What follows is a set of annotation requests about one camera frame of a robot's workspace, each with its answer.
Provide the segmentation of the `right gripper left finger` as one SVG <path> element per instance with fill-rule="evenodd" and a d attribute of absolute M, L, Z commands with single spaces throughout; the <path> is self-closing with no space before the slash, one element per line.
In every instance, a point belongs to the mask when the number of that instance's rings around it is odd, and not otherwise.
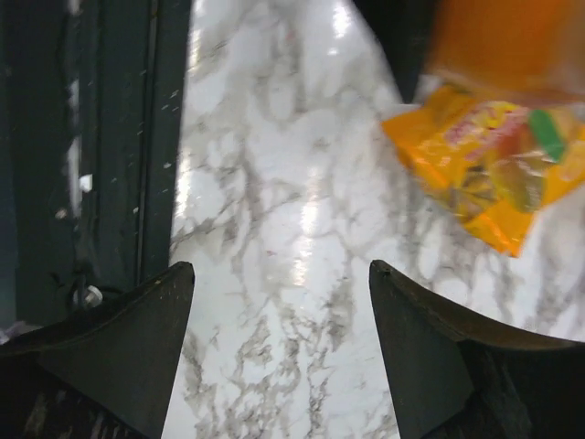
<path fill-rule="evenodd" d="M 177 262 L 2 344 L 2 437 L 161 437 L 195 282 L 192 264 Z"/>

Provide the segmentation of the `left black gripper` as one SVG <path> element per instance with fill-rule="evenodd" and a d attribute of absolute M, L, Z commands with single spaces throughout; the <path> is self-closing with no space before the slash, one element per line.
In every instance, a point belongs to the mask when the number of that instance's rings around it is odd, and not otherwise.
<path fill-rule="evenodd" d="M 412 103 L 423 73 L 437 0 L 354 0 L 381 46 L 400 98 Z"/>

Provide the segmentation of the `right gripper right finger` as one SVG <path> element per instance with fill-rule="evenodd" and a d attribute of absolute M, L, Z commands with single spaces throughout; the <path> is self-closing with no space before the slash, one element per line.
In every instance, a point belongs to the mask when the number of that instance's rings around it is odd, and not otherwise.
<path fill-rule="evenodd" d="M 581 438 L 584 346 L 503 324 L 381 260 L 370 297 L 403 438 Z"/>

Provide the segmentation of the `orange juice bottle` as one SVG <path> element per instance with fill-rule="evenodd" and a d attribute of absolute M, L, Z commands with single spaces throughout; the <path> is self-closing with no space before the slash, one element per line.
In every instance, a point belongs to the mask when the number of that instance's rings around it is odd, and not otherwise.
<path fill-rule="evenodd" d="M 483 96 L 584 99 L 581 1 L 441 1 L 426 70 Z"/>

